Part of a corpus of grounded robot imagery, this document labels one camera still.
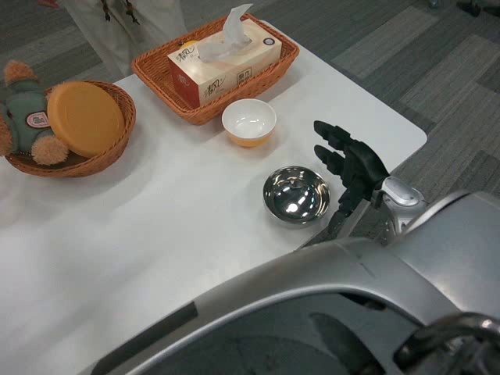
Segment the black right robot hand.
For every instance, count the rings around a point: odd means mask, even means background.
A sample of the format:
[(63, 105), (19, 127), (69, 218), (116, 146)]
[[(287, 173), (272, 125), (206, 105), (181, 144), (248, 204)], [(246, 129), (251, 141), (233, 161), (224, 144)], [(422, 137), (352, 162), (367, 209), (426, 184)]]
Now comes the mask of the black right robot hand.
[(338, 209), (328, 224), (328, 234), (338, 236), (347, 218), (362, 200), (369, 201), (375, 190), (390, 176), (382, 160), (367, 144), (351, 138), (346, 130), (320, 120), (313, 123), (314, 131), (327, 141), (329, 148), (314, 146), (316, 157), (327, 170), (341, 178), (345, 192), (339, 198)]

